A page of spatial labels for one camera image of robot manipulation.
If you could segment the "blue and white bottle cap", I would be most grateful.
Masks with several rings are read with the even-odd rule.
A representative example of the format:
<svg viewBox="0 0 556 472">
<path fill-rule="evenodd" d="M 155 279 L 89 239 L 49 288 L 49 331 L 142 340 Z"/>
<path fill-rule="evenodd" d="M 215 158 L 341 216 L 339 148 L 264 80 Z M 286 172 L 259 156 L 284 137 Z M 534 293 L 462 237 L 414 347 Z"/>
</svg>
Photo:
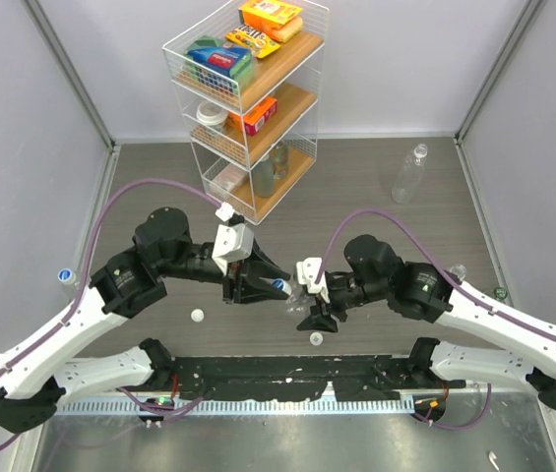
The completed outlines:
<svg viewBox="0 0 556 472">
<path fill-rule="evenodd" d="M 292 294 L 292 288 L 288 281 L 284 280 L 283 278 L 274 279 L 272 282 L 272 286 L 279 289 L 281 292 L 285 293 L 288 297 Z"/>
</svg>

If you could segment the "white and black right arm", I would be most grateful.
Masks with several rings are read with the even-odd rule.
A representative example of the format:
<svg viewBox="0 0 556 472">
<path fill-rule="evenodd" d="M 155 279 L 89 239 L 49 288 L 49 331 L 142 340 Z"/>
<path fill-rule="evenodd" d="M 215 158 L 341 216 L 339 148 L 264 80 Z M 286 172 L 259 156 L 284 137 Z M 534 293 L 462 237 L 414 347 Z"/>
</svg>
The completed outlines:
<svg viewBox="0 0 556 472">
<path fill-rule="evenodd" d="M 556 324 L 509 307 L 431 264 L 405 262 L 372 235 L 352 239 L 343 255 L 348 272 L 324 271 L 319 258 L 296 264 L 298 284 L 315 299 L 299 329 L 335 332 L 348 310 L 384 301 L 406 319 L 465 331 L 492 345 L 417 339 L 406 365 L 415 386 L 441 380 L 522 387 L 556 410 Z"/>
</svg>

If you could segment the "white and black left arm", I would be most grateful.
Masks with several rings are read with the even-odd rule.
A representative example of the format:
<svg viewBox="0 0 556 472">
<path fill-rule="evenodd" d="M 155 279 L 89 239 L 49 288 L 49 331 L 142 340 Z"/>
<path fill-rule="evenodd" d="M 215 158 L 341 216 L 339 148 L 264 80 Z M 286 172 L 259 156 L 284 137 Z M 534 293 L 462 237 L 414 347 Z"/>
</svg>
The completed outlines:
<svg viewBox="0 0 556 472">
<path fill-rule="evenodd" d="M 163 299 L 166 278 L 216 284 L 228 304 L 289 296 L 289 274 L 262 252 L 243 219 L 220 225 L 213 242 L 196 244 L 181 209 L 159 208 L 136 228 L 132 247 L 92 276 L 80 300 L 0 354 L 0 427 L 29 431 L 71 401 L 118 387 L 166 389 L 175 366 L 156 339 L 105 358 L 76 356 Z"/>
</svg>

